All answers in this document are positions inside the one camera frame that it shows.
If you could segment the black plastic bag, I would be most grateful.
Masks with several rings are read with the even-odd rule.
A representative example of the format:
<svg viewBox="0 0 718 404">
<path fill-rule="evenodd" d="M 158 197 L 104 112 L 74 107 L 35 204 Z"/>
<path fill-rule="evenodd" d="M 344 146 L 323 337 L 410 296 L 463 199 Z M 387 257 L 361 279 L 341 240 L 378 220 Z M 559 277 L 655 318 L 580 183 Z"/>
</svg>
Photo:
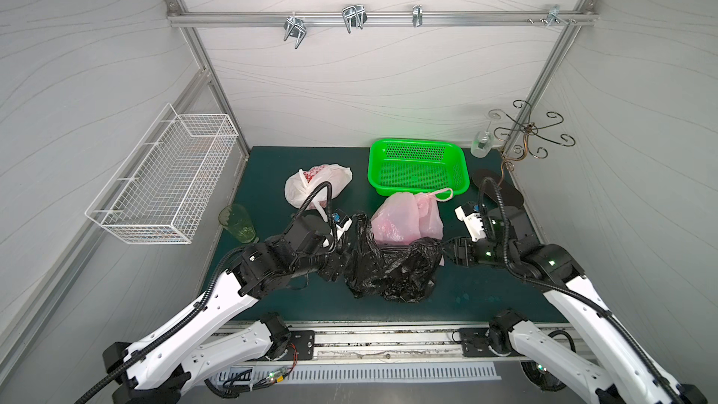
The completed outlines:
<svg viewBox="0 0 718 404">
<path fill-rule="evenodd" d="M 375 241 L 364 213 L 352 216 L 344 249 L 346 285 L 357 299 L 378 296 L 389 302 L 419 303 L 436 287 L 443 258 L 437 239 L 422 238 L 408 245 L 381 245 Z"/>
</svg>

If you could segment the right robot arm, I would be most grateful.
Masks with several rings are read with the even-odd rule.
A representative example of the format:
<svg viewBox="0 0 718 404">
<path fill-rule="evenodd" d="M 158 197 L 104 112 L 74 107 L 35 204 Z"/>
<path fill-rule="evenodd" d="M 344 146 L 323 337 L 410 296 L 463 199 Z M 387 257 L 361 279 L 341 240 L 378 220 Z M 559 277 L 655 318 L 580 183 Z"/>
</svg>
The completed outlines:
<svg viewBox="0 0 718 404">
<path fill-rule="evenodd" d="M 466 357 L 521 356 L 533 385 L 544 391 L 568 388 L 587 403 L 707 402 L 697 386 L 678 381 L 646 352 L 566 249 L 539 242 L 527 213 L 505 205 L 493 178 L 483 178 L 478 200 L 455 213 L 469 236 L 454 241 L 454 261 L 501 267 L 537 288 L 595 358 L 579 355 L 566 330 L 547 333 L 517 310 L 503 310 L 486 329 L 460 329 Z"/>
</svg>

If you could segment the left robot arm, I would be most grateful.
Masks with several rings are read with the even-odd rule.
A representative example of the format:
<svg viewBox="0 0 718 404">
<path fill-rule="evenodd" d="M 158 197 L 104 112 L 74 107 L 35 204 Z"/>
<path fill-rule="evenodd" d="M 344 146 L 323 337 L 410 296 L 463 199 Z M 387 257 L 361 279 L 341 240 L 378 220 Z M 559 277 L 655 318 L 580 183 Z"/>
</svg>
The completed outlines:
<svg viewBox="0 0 718 404">
<path fill-rule="evenodd" d="M 103 353 L 106 376 L 78 399 L 89 402 L 111 383 L 115 403 L 176 403 L 194 385 L 241 360 L 281 356 L 290 331 L 277 314 L 216 342 L 208 338 L 267 295 L 298 277 L 331 276 L 351 219 L 332 209 L 333 185 L 323 181 L 286 230 L 228 252 L 207 289 L 162 327 L 137 342 L 115 342 Z"/>
</svg>

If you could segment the pink plastic bag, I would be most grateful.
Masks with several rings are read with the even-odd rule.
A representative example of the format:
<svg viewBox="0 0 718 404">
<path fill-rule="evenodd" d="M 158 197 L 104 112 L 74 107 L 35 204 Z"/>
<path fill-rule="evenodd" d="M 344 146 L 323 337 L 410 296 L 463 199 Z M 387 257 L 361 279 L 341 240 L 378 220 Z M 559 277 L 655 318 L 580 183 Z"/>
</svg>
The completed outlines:
<svg viewBox="0 0 718 404">
<path fill-rule="evenodd" d="M 408 246 L 419 239 L 443 238 L 439 203 L 454 197 L 451 188 L 431 193 L 395 193 L 385 199 L 370 219 L 371 232 L 379 245 Z"/>
</svg>

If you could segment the white plastic bag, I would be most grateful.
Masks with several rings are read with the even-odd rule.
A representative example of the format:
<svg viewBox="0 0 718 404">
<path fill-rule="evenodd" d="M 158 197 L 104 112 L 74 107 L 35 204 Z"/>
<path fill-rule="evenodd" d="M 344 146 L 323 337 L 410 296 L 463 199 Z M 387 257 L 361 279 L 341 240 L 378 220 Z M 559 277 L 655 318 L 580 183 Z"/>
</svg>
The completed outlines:
<svg viewBox="0 0 718 404">
<path fill-rule="evenodd" d="M 352 181 L 351 168 L 338 164 L 314 166 L 309 170 L 300 169 L 287 179 L 284 196 L 293 207 L 300 209 L 309 195 L 322 183 L 332 184 L 332 198 L 336 198 Z"/>
</svg>

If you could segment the clear glass bottle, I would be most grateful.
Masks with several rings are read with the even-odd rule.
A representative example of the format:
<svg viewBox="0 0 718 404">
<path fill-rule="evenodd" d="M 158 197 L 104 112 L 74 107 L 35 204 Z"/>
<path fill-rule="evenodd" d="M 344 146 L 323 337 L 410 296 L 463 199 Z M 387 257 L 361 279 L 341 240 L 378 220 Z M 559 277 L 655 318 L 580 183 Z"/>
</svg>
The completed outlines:
<svg viewBox="0 0 718 404">
<path fill-rule="evenodd" d="M 479 131 L 473 138 L 470 153 L 476 158 L 484 158 L 488 155 L 494 145 L 492 124 L 488 123 L 486 128 Z"/>
</svg>

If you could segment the green plastic basket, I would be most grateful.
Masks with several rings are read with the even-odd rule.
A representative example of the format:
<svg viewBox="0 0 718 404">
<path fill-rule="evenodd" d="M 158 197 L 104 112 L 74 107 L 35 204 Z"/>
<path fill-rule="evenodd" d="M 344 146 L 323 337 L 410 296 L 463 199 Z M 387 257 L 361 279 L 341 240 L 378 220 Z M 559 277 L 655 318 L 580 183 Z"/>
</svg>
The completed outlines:
<svg viewBox="0 0 718 404">
<path fill-rule="evenodd" d="M 450 142 L 384 138 L 369 149 L 368 182 L 381 196 L 442 191 L 460 196 L 469 190 L 465 153 Z"/>
</svg>

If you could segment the metal hook stand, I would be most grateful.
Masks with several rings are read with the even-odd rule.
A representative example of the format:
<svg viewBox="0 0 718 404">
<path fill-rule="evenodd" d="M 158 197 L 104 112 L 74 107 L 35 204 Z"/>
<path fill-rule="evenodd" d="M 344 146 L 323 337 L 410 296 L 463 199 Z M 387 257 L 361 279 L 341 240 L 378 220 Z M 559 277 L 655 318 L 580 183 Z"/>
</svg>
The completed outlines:
<svg viewBox="0 0 718 404">
<path fill-rule="evenodd" d="M 516 108 L 516 110 L 525 111 L 527 113 L 525 114 L 527 119 L 520 121 L 519 116 L 510 117 L 506 111 L 499 110 L 498 108 L 489 111 L 489 117 L 492 121 L 500 122 L 503 119 L 507 119 L 512 124 L 512 127 L 498 126 L 491 132 L 491 136 L 495 140 L 502 142 L 511 142 L 516 138 L 516 142 L 510 144 L 509 149 L 499 151 L 499 173 L 489 169 L 478 169 L 470 174 L 470 179 L 477 188 L 481 187 L 481 183 L 485 178 L 493 179 L 498 185 L 499 192 L 501 192 L 504 205 L 515 209 L 523 209 L 525 207 L 525 197 L 519 189 L 509 181 L 509 175 L 515 170 L 518 163 L 528 157 L 543 160 L 549 155 L 548 150 L 543 146 L 532 149 L 530 146 L 531 140 L 539 140 L 565 148 L 574 147 L 577 141 L 574 136 L 570 136 L 568 133 L 560 134 L 559 140 L 552 140 L 540 134 L 542 130 L 555 128 L 564 123 L 565 118 L 559 112 L 549 110 L 545 114 L 548 123 L 538 125 L 532 118 L 533 105 L 530 102 L 523 99 L 516 99 L 512 102 L 512 106 Z"/>
</svg>

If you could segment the white vent strip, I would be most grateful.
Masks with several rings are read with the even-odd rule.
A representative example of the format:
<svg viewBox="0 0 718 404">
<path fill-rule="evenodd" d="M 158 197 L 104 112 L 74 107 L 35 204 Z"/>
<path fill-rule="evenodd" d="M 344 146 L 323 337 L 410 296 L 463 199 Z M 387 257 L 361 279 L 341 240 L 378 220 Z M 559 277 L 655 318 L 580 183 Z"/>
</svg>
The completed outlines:
<svg viewBox="0 0 718 404">
<path fill-rule="evenodd" d="M 288 385 L 339 383 L 467 383 L 500 381 L 493 362 L 298 365 L 282 380 Z"/>
</svg>

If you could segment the metal clamp hook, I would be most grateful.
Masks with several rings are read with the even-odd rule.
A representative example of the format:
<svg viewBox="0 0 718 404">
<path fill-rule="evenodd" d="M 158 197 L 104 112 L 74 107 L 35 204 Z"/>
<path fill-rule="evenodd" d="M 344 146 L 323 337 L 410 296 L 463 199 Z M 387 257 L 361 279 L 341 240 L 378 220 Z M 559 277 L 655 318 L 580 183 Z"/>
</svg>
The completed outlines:
<svg viewBox="0 0 718 404">
<path fill-rule="evenodd" d="M 366 16 L 366 8 L 363 5 L 352 5 L 345 7 L 341 12 L 342 20 L 349 34 L 353 29 L 364 29 L 368 16 Z"/>
<path fill-rule="evenodd" d="M 305 21 L 295 15 L 288 16 L 283 25 L 283 29 L 283 40 L 288 41 L 289 39 L 294 39 L 294 48 L 297 50 L 307 35 L 307 26 Z"/>
<path fill-rule="evenodd" d="M 550 27 L 567 27 L 573 24 L 573 20 L 566 20 L 561 16 L 561 9 L 559 5 L 554 5 L 548 10 L 547 14 L 540 19 L 527 19 L 530 25 L 542 26 L 544 28 Z"/>
<path fill-rule="evenodd" d="M 419 28 L 423 25 L 424 11 L 423 7 L 416 5 L 412 9 L 412 25 L 414 28 Z"/>
</svg>

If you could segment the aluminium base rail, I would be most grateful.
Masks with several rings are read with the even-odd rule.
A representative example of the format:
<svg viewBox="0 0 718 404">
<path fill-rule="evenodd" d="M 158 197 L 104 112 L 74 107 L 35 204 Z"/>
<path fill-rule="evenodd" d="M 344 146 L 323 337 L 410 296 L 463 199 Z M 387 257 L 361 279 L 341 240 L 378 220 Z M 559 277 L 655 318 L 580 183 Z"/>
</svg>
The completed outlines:
<svg viewBox="0 0 718 404">
<path fill-rule="evenodd" d="M 314 332 L 317 364 L 467 362 L 459 330 L 484 333 L 486 322 L 288 321 L 292 330 Z"/>
</svg>

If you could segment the metal crossbar rail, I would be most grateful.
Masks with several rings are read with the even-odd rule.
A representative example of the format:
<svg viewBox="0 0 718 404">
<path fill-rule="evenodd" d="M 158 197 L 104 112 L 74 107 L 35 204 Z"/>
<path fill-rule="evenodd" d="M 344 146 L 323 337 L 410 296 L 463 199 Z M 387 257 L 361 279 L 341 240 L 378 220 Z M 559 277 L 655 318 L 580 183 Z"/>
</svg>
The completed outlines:
<svg viewBox="0 0 718 404">
<path fill-rule="evenodd" d="M 539 11 L 430 11 L 423 9 L 421 27 L 484 27 L 484 26 L 534 26 L 527 19 L 540 19 L 547 10 Z M 309 12 L 187 12 L 169 16 L 173 27 L 188 28 L 243 28 L 282 27 L 288 16 L 303 19 L 308 28 L 343 27 L 339 11 Z M 404 11 L 367 11 L 364 27 L 413 27 L 412 9 Z M 599 15 L 592 12 L 561 10 L 561 16 L 573 20 L 572 25 L 593 25 Z"/>
</svg>

